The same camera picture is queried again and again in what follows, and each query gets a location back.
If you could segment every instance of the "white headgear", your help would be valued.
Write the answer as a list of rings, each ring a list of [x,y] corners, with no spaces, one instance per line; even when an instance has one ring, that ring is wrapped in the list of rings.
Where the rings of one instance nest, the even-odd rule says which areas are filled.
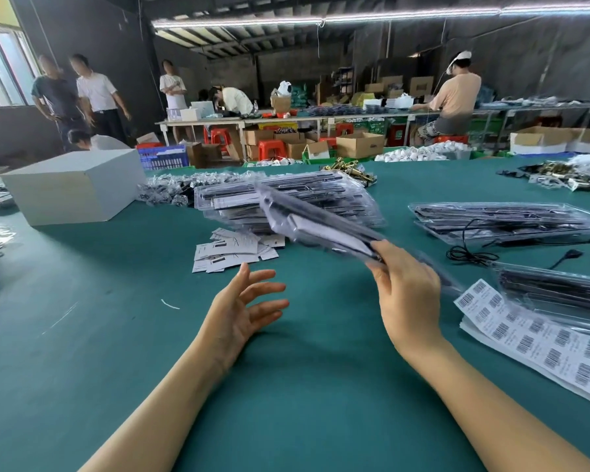
[[[462,51],[457,54],[457,57],[453,59],[450,64],[448,65],[448,69],[446,70],[446,74],[452,75],[452,64],[457,60],[470,60],[472,59],[472,52],[471,51]]]

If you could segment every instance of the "white t-shirt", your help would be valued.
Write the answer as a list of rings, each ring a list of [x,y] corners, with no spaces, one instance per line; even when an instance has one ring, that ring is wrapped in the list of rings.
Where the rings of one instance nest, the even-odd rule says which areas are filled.
[[[167,87],[174,87],[175,90],[186,90],[184,81],[179,76],[171,76],[170,74],[160,77],[160,91],[163,91]],[[166,101],[168,101],[169,109],[186,109],[188,107],[183,94],[166,94]]]
[[[251,114],[253,104],[247,94],[235,87],[223,88],[223,102],[227,110],[237,110],[240,114]]]
[[[101,136],[96,134],[90,139],[92,147],[90,150],[116,150],[116,149],[131,149],[124,142],[110,136]]]
[[[92,73],[90,77],[81,76],[77,79],[79,97],[86,97],[90,101],[92,110],[117,109],[116,101],[111,97],[118,89],[111,84],[107,76],[100,73]]]

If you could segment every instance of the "dark t-shirt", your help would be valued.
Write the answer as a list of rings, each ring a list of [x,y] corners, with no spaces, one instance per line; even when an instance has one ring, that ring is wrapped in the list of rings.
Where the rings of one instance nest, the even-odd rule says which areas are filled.
[[[76,86],[72,86],[65,79],[40,76],[33,82],[31,94],[46,99],[50,111],[55,116],[68,119],[83,117],[77,107],[79,98]]]

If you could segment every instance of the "long work table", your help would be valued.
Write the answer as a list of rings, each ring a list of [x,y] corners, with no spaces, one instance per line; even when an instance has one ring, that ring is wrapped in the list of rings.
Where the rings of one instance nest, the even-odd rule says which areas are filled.
[[[483,129],[483,133],[481,135],[481,147],[484,142],[485,136],[488,133],[489,122],[491,118],[495,114],[499,114],[501,112],[504,113],[505,118],[509,119],[514,117],[518,112],[531,112],[531,111],[539,111],[539,110],[570,110],[570,109],[581,109],[585,111],[584,121],[582,123],[582,127],[587,127],[588,123],[590,122],[590,102],[580,103],[580,104],[564,104],[561,106],[510,106],[508,108],[481,108],[475,109],[473,115],[474,116],[487,116],[487,120],[485,122],[485,127]],[[164,135],[164,139],[166,145],[170,145],[170,141],[168,139],[168,130],[174,127],[192,127],[192,134],[194,140],[196,141],[196,134],[194,132],[194,128],[196,126],[205,127],[205,126],[235,126],[238,128],[238,133],[240,135],[240,141],[243,146],[243,154],[245,160],[246,158],[246,148],[245,148],[245,135],[243,130],[252,125],[257,124],[275,124],[275,123],[300,123],[304,121],[313,121],[317,124],[317,132],[322,132],[322,122],[326,121],[328,123],[328,130],[331,130],[331,127],[337,123],[337,121],[345,121],[346,119],[355,119],[355,118],[362,118],[362,119],[371,119],[371,118],[406,118],[406,134],[404,136],[404,145],[407,145],[408,142],[408,133],[409,133],[409,126],[411,122],[416,122],[417,118],[428,118],[429,116],[438,116],[436,112],[426,112],[426,111],[410,111],[407,109],[399,110],[398,112],[391,113],[391,114],[350,114],[348,116],[292,116],[290,118],[259,118],[259,119],[241,119],[241,118],[213,118],[213,119],[201,119],[200,121],[162,121],[157,123],[160,126],[160,130]],[[500,132],[498,134],[498,139],[503,136],[505,127],[505,122],[503,122]]]
[[[421,250],[466,286],[488,269],[456,265],[413,224],[427,201],[565,202],[496,175],[528,159],[370,162],[369,188],[391,241]],[[268,167],[267,174],[318,166]],[[195,172],[178,169],[177,174]],[[188,347],[236,269],[192,273],[195,245],[222,226],[192,208],[134,202],[108,222],[30,227],[0,258],[0,471],[76,471]],[[547,267],[570,246],[495,248],[502,261]],[[590,275],[590,245],[560,269]],[[291,306],[252,339],[200,412],[175,470],[484,471],[437,394],[395,351],[370,271],[355,259],[288,242],[272,268]],[[180,309],[171,309],[166,303]],[[590,457],[590,402],[459,329],[442,297],[444,336],[474,367]]]

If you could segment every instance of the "hand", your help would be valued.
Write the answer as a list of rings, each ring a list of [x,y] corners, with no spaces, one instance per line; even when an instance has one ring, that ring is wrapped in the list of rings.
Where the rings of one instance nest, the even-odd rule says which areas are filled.
[[[384,327],[396,350],[406,358],[441,345],[441,283],[435,271],[387,240],[372,242],[389,269],[368,264],[380,296]]]
[[[282,309],[289,306],[288,300],[272,300],[247,307],[259,296],[286,289],[283,283],[260,283],[273,277],[275,270],[250,272],[243,263],[229,285],[214,297],[197,340],[217,361],[221,374],[234,364],[252,334],[281,317]]]

